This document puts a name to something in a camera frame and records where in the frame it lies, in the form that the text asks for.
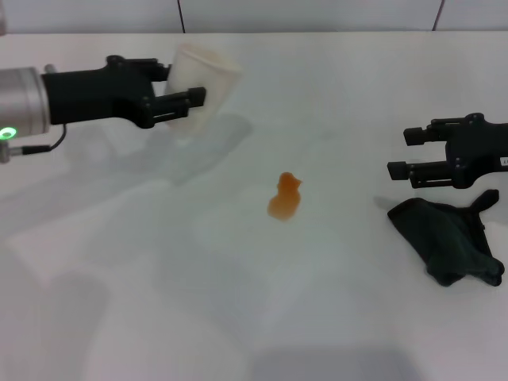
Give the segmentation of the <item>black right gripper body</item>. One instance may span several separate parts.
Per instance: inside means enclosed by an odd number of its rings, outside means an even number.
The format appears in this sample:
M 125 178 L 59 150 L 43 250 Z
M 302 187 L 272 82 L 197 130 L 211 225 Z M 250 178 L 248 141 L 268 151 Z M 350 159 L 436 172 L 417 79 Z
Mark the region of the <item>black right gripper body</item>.
M 507 172 L 507 123 L 490 123 L 483 114 L 469 114 L 445 145 L 452 186 L 467 189 L 480 177 Z

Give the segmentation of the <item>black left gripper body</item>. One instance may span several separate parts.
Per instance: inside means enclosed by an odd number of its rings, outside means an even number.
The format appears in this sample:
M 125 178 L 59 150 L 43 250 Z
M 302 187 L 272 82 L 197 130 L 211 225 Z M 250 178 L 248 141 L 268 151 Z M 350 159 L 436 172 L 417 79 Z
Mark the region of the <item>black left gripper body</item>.
M 141 129 L 152 128 L 145 106 L 156 97 L 154 82 L 128 67 L 125 60 L 108 56 L 106 66 L 99 69 L 43 74 L 50 122 L 122 118 Z

